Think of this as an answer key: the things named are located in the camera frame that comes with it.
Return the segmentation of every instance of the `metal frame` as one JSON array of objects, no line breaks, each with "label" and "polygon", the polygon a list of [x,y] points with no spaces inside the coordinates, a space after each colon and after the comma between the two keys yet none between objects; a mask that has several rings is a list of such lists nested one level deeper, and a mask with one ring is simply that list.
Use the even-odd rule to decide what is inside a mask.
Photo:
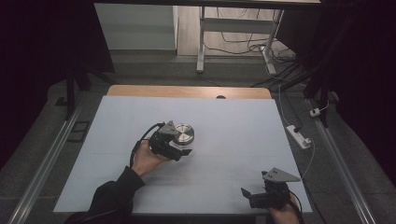
[{"label": "metal frame", "polygon": [[49,176],[50,171],[54,163],[56,162],[56,159],[58,158],[62,147],[64,146],[64,142],[66,141],[67,136],[69,135],[74,123],[77,120],[77,117],[79,115],[79,112],[81,111],[85,99],[86,93],[82,93],[81,100],[79,100],[75,112],[71,115],[71,118],[68,121],[64,122],[62,129],[59,131],[54,142],[49,148],[48,153],[46,154],[43,161],[40,163],[40,166],[35,172],[32,180],[30,181],[26,191],[23,193],[18,205],[15,207],[15,210],[12,213],[8,224],[24,223],[26,221],[26,218],[29,216],[33,205],[35,204],[35,200],[37,199],[40,191],[44,187],[47,177]]},{"label": "metal frame", "polygon": [[[310,108],[313,108],[310,101],[307,101],[307,103],[309,104]],[[373,212],[371,211],[368,203],[364,199],[364,196],[361,193],[361,189],[353,178],[352,173],[350,173],[347,167],[347,163],[344,161],[344,158],[338,146],[335,144],[334,139],[332,138],[331,131],[329,130],[329,128],[325,128],[323,126],[323,123],[320,122],[319,119],[316,119],[315,123],[317,124],[318,131],[322,137],[326,148],[330,152],[335,168],[337,169],[338,174],[341,176],[341,179],[344,182],[346,191],[349,193],[349,196],[351,197],[352,202],[355,205],[356,211],[361,218],[361,223],[375,224]]]},{"label": "metal frame", "polygon": [[218,19],[206,18],[205,7],[200,7],[200,39],[197,56],[197,73],[204,72],[205,62],[205,31],[208,32],[228,32],[228,33],[252,33],[269,35],[265,48],[262,49],[265,65],[270,75],[275,75],[276,70],[272,63],[269,52],[271,50],[280,18],[283,10],[279,10],[273,21],[238,20],[238,19]]}]

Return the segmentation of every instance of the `wooden table edge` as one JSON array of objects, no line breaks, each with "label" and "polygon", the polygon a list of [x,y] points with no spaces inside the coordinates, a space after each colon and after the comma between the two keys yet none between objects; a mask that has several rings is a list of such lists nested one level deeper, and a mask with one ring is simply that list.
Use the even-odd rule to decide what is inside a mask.
[{"label": "wooden table edge", "polygon": [[108,89],[107,95],[181,98],[224,96],[227,99],[272,99],[271,93],[265,88],[240,87],[113,85]]}]

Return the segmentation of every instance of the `black sleeve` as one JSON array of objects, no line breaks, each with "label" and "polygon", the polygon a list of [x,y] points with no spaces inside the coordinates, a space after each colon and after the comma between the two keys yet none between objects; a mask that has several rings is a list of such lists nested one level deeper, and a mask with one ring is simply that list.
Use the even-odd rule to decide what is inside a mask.
[{"label": "black sleeve", "polygon": [[117,181],[109,181],[96,189],[88,212],[74,214],[65,224],[121,223],[132,212],[134,193],[143,186],[140,176],[126,166]]}]

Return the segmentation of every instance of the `white tabletop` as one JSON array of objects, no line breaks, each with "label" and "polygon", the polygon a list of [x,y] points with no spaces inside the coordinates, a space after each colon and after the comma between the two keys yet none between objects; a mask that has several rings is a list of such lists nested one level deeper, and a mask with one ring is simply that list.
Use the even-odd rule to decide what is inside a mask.
[{"label": "white tabletop", "polygon": [[[274,100],[106,96],[54,211],[87,211],[96,188],[129,164],[141,135],[169,120],[194,128],[193,151],[144,177],[136,214],[259,214],[241,188],[263,193],[261,171],[273,167],[299,176]],[[311,212],[303,184],[289,187]]]}]

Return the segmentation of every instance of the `wall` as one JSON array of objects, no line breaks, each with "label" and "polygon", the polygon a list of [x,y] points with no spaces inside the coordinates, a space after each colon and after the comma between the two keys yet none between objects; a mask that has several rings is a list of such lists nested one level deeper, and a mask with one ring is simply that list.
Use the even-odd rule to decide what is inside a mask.
[{"label": "wall", "polygon": [[109,49],[176,49],[174,7],[95,4],[95,8]]}]

